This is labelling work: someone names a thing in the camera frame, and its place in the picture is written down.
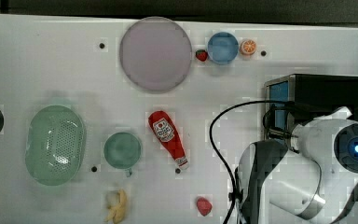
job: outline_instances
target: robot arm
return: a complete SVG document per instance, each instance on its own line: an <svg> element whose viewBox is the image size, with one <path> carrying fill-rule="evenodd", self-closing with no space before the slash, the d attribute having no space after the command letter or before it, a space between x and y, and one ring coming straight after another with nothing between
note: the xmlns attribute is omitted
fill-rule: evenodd
<svg viewBox="0 0 358 224"><path fill-rule="evenodd" d="M268 207L327 224L338 221L358 186L358 122L338 110L293 130L295 153L275 140L251 144L238 167L246 223L269 222Z"/></svg>

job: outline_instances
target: red fruit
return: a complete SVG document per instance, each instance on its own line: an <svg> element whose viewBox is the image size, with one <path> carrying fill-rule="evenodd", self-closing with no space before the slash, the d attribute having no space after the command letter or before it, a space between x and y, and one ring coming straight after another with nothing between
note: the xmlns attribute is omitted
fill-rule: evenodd
<svg viewBox="0 0 358 224"><path fill-rule="evenodd" d="M203 216L206 216L211 212L212 204L206 198L199 197L197 199L197 208Z"/></svg>
<svg viewBox="0 0 358 224"><path fill-rule="evenodd" d="M208 52L205 49L199 49L196 51L196 58L205 62L208 59Z"/></svg>

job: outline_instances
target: pink plate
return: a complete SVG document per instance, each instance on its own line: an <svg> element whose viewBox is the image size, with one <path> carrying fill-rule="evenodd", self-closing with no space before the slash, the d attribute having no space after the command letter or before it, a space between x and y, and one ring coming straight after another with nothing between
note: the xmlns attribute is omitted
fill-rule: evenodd
<svg viewBox="0 0 358 224"><path fill-rule="evenodd" d="M149 91L168 91L187 76L191 43L174 21L148 17L124 34L120 61L128 78Z"/></svg>

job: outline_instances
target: green bowl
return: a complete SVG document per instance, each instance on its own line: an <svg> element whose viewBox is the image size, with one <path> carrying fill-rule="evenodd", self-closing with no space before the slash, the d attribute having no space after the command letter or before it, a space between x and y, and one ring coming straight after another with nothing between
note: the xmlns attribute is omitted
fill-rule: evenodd
<svg viewBox="0 0 358 224"><path fill-rule="evenodd" d="M115 133L106 141L103 154L106 161L131 176L131 167L141 158L142 145L131 133Z"/></svg>
<svg viewBox="0 0 358 224"><path fill-rule="evenodd" d="M57 186L69 181L80 168L86 132L71 109L51 105L31 121L25 153L30 175L39 183Z"/></svg>

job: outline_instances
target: green basket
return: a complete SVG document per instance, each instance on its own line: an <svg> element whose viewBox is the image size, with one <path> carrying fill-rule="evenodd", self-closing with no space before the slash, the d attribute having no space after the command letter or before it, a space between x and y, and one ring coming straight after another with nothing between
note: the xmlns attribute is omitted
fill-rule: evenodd
<svg viewBox="0 0 358 224"><path fill-rule="evenodd" d="M69 181L80 168L86 132L71 109L51 105L31 121L25 164L39 183L57 186Z"/></svg>

